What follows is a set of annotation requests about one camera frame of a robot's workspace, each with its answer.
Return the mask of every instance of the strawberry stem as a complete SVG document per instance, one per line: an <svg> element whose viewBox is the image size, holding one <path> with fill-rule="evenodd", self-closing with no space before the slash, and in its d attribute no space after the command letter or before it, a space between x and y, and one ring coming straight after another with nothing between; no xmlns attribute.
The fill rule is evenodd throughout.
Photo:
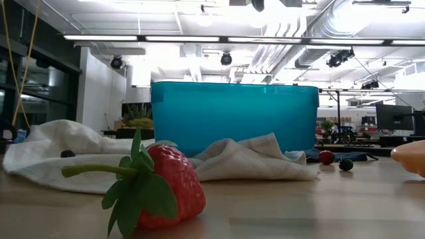
<svg viewBox="0 0 425 239"><path fill-rule="evenodd" d="M121 167L109 166L109 165L76 165L66 166L62 168L62 175L66 178L79 175L85 172L100 171L117 173L125 177L134 177L137 175L136 169L124 169Z"/></svg>

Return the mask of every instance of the yellow cord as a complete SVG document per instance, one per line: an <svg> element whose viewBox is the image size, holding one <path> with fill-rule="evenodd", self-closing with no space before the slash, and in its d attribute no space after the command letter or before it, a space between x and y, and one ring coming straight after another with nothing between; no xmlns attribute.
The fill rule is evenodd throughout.
<svg viewBox="0 0 425 239"><path fill-rule="evenodd" d="M6 10L5 10L5 0L1 0L1 4L3 5L2 10L3 10L3 21L5 22L5 33L6 33L6 41L7 41L7 47L9 48L9 58L11 61L11 66L12 66L12 73L13 73L13 79L15 81L15 86L16 86L16 90L19 89L19 85L18 85L18 80L17 80L17 75L15 72L15 67L13 65L13 57L12 57L12 50L11 50L11 43L9 40L9 31L8 31L8 27L7 27L7 20L6 20ZM22 84L21 84L21 89L18 92L18 104L15 108L15 113L13 114L13 121L12 124L15 125L16 123L16 119L17 119L17 114L18 114L18 109L19 106L21 106L22 108L22 112L24 114L24 118L25 118L25 122L27 123L28 129L31 128L29 122L28 122L28 118L27 115L25 113L25 109L24 109L24 105L22 104L22 99L21 99L21 95L23 92L23 88L24 88L24 84L25 84L25 80L27 78L27 73L28 73L28 61L31 57L31 51L33 49L33 43L34 43L34 36L35 36L35 29L37 28L37 21L39 19L39 10L40 10L40 4L41 4L41 0L38 0L37 3L37 11L35 13L35 20L34 20L34 27L33 27L33 34L31 36L31 41L30 41L30 45L29 45L29 49L28 49L28 57L27 57L27 65L25 66L25 73L24 73L24 77L22 79Z"/></svg>

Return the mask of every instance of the crumpled cloth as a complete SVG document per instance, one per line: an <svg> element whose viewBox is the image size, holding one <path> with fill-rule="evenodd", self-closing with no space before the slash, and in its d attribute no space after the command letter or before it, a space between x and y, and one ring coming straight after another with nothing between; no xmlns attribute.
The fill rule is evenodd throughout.
<svg viewBox="0 0 425 239"><path fill-rule="evenodd" d="M116 181L113 173L87 172L64 178L64 166L105 164L118 166L129 155L132 139L110 139L94 130L68 120L34 125L23 142L10 145L3 168L7 173L55 189L104 194ZM154 140L143 141L144 145ZM60 158L70 149L77 156ZM283 154L274 134L235 142L223 139L189 159L201 181L219 179L313 180L317 171L308 169L302 151Z"/></svg>

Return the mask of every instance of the blueberry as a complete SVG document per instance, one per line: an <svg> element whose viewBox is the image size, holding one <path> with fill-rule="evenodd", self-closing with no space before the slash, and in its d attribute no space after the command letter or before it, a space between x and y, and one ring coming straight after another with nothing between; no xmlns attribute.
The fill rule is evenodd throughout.
<svg viewBox="0 0 425 239"><path fill-rule="evenodd" d="M350 159L342 159L339 163L339 168L344 171L349 171L353 168L354 164Z"/></svg>
<svg viewBox="0 0 425 239"><path fill-rule="evenodd" d="M72 150L67 149L60 153L60 157L75 157L75 153L72 152Z"/></svg>

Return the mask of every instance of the green calyx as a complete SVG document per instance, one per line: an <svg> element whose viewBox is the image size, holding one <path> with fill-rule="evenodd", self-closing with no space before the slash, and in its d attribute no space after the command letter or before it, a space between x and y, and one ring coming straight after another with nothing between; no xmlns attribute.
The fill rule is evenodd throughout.
<svg viewBox="0 0 425 239"><path fill-rule="evenodd" d="M173 142L160 141L155 145L170 145ZM142 210L154 216L176 219L177 199L161 176L153 173L154 163L147 149L141 145L140 129L131 144L131 155L121 159L119 167L109 165L76 165L62 168L64 177L72 177L88 171L115 173L117 181L108 189L102 208L114 207L108 225L108 237L115 222L123 236L131 236L139 221Z"/></svg>

